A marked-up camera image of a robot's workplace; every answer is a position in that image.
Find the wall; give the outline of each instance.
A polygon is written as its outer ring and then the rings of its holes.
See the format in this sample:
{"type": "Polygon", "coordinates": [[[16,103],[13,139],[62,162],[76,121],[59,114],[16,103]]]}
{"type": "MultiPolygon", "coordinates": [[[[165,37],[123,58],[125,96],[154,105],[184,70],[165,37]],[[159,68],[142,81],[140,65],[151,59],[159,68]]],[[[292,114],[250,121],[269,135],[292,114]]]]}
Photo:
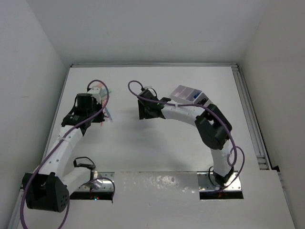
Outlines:
{"type": "Polygon", "coordinates": [[[269,0],[27,0],[65,63],[240,61],[269,0]]]}
{"type": "Polygon", "coordinates": [[[25,0],[0,6],[0,229],[41,160],[67,69],[25,0]]]}
{"type": "Polygon", "coordinates": [[[274,0],[242,68],[273,166],[279,165],[297,228],[304,218],[305,2],[274,0]]]}

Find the robotic arm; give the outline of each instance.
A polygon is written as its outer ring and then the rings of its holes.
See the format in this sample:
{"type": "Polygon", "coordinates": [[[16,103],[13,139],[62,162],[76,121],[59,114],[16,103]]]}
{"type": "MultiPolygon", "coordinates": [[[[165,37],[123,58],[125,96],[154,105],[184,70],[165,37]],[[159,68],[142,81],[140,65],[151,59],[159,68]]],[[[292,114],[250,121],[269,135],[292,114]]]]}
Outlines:
{"type": "MultiPolygon", "coordinates": [[[[160,103],[148,102],[145,100],[138,100],[139,118],[163,118],[174,119],[184,123],[188,123],[197,128],[202,141],[211,149],[214,168],[213,175],[215,181],[224,186],[230,176],[234,172],[234,168],[227,162],[227,157],[230,154],[229,139],[224,127],[207,111],[203,111],[200,107],[194,106],[178,106],[179,103],[171,101],[170,98],[162,98],[159,100],[157,96],[153,95],[149,88],[142,89],[139,94],[144,99],[159,101],[160,103]],[[163,105],[162,102],[171,101],[176,106],[163,105]]],[[[232,126],[225,116],[221,113],[216,105],[214,105],[209,98],[201,93],[198,104],[205,105],[213,111],[231,131],[232,126]]]]}
{"type": "MultiPolygon", "coordinates": [[[[74,126],[93,116],[102,109],[105,88],[93,87],[87,93],[77,94],[74,106],[64,117],[58,138],[52,149],[63,142],[52,153],[52,157],[40,168],[39,173],[29,184],[26,195],[28,208],[62,212],[69,201],[69,196],[86,182],[96,178],[95,165],[77,164],[74,161],[74,170],[64,175],[72,151],[80,139],[85,135],[91,123],[104,121],[104,113],[100,112],[94,119],[84,122],[65,134],[74,126]]],[[[28,184],[32,173],[26,173],[22,180],[23,187],[28,184]]]]}

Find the white table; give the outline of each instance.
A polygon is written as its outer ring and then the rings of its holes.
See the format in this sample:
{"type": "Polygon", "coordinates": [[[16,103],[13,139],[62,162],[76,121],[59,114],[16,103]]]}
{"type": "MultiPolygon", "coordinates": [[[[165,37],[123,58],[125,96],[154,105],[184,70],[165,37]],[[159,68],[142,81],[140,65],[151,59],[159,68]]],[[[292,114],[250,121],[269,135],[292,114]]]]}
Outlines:
{"type": "MultiPolygon", "coordinates": [[[[76,94],[85,92],[93,79],[104,81],[112,90],[107,108],[114,122],[91,126],[71,162],[77,156],[88,156],[99,171],[115,172],[117,190],[113,204],[71,201],[64,228],[294,228],[277,173],[259,170],[231,67],[71,68],[49,147],[76,94]],[[193,126],[174,120],[139,120],[137,99],[127,89],[130,80],[153,86],[159,98],[169,97],[180,84],[196,88],[220,108],[233,126],[236,144],[246,154],[240,176],[244,199],[199,199],[196,171],[213,164],[210,149],[193,126]]],[[[132,89],[140,92],[137,84],[132,89]]],[[[235,168],[240,164],[239,155],[235,168]]],[[[57,228],[63,215],[25,209],[31,229],[57,228]]]]}

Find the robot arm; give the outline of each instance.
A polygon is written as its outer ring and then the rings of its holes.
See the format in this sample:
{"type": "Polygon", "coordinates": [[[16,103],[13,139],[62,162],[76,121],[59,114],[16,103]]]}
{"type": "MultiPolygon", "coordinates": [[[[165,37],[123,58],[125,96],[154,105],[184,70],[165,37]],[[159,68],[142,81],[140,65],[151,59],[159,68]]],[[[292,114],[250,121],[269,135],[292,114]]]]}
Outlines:
{"type": "MultiPolygon", "coordinates": [[[[93,120],[85,122],[72,130],[65,138],[63,137],[72,127],[101,110],[103,96],[104,89],[100,87],[93,87],[87,93],[77,94],[74,106],[64,117],[57,140],[51,149],[54,149],[61,140],[63,142],[30,183],[26,195],[28,208],[62,212],[67,206],[69,196],[78,187],[96,178],[94,165],[76,164],[74,161],[73,171],[64,175],[64,169],[73,149],[91,126],[91,122],[103,122],[104,113],[100,112],[93,120]]],[[[23,187],[26,187],[31,176],[32,173],[24,175],[23,187]]]]}
{"type": "MultiPolygon", "coordinates": [[[[149,89],[144,89],[140,97],[145,99],[168,102],[170,98],[162,98],[159,100],[154,96],[149,89]]],[[[221,186],[228,181],[233,174],[234,168],[227,162],[227,157],[230,154],[228,135],[221,124],[213,118],[207,111],[203,111],[200,107],[194,106],[177,106],[179,103],[171,101],[176,106],[163,105],[162,103],[152,103],[144,100],[138,100],[139,117],[140,119],[163,118],[174,119],[184,123],[188,123],[197,128],[202,141],[211,149],[214,168],[213,174],[215,180],[221,186]]],[[[232,126],[221,113],[216,105],[214,105],[204,94],[199,101],[199,104],[207,106],[227,125],[231,131],[232,126]]]]}

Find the gray wall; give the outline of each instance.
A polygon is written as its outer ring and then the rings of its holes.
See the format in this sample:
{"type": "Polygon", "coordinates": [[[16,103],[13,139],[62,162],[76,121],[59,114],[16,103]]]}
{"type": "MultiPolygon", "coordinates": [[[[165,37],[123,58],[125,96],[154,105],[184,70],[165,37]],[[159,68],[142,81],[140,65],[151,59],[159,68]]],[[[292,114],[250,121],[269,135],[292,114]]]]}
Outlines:
{"type": "Polygon", "coordinates": [[[0,229],[41,160],[67,69],[25,0],[0,6],[0,229]]]}
{"type": "Polygon", "coordinates": [[[297,228],[305,228],[305,1],[274,0],[242,68],[272,164],[297,228]]]}
{"type": "Polygon", "coordinates": [[[27,0],[65,63],[237,62],[269,0],[27,0]]]}

